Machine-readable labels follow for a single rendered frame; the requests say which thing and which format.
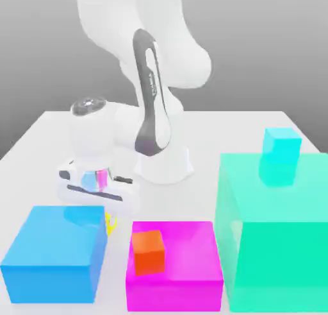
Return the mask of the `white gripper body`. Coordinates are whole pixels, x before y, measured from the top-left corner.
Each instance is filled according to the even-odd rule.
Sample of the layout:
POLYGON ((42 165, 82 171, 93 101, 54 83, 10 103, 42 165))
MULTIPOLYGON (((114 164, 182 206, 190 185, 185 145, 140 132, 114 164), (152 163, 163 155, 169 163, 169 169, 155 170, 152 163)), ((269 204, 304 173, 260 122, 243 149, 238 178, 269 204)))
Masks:
POLYGON ((103 206, 114 216, 133 216, 140 210, 139 186, 136 183, 111 182, 102 192, 89 192, 79 185, 63 180, 58 195, 71 205, 103 206))

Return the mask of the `small yellow cube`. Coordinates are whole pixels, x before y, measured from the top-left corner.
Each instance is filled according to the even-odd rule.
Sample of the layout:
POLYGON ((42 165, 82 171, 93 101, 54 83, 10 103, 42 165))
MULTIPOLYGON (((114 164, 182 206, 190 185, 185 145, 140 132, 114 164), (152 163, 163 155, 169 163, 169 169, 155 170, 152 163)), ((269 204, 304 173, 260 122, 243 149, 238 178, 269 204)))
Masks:
POLYGON ((117 226, 117 218, 115 216, 112 216, 108 212, 106 212, 105 213, 105 220, 106 220, 107 235, 110 236, 111 233, 114 231, 114 229, 117 226))

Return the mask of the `small orange cube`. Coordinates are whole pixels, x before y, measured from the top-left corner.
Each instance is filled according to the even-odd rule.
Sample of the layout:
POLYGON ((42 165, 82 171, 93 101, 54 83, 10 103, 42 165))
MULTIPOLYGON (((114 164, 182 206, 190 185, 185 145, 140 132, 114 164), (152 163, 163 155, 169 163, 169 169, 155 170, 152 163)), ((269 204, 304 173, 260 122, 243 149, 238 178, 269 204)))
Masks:
POLYGON ((165 247, 159 230, 132 233, 136 276, 165 271, 165 247))

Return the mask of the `small cyan cube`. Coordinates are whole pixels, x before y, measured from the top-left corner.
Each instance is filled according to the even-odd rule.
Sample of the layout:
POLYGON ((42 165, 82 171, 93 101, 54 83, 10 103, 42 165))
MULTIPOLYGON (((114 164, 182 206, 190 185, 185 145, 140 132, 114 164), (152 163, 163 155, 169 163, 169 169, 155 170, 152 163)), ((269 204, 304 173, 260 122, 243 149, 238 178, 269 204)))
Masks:
POLYGON ((265 129, 259 177, 269 187, 293 185, 302 137, 291 127, 265 129))

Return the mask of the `large blue box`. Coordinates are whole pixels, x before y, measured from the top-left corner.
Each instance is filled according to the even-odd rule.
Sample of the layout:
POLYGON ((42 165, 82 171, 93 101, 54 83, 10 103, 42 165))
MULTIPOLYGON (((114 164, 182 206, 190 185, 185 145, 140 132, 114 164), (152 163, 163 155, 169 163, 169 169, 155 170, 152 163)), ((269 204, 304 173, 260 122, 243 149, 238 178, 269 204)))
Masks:
POLYGON ((12 303, 94 303, 107 244, 102 206, 34 206, 0 263, 12 303))

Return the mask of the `large magenta box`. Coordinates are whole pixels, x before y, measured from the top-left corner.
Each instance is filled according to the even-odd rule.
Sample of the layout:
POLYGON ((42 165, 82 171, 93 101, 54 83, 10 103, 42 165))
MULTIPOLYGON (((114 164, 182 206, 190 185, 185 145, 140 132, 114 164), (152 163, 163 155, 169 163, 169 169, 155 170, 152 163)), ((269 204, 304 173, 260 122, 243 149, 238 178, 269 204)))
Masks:
POLYGON ((132 233, 159 231, 162 273, 137 275, 129 249, 126 302, 129 312, 218 312, 224 278, 210 221, 135 221, 132 233))

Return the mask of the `large green box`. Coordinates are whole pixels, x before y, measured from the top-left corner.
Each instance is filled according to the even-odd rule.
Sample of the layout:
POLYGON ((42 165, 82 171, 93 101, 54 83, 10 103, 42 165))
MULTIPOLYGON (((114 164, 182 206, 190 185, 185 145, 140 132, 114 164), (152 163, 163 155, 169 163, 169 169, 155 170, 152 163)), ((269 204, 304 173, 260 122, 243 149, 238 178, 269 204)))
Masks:
POLYGON ((328 154, 222 154, 214 226, 232 312, 328 312, 328 154))

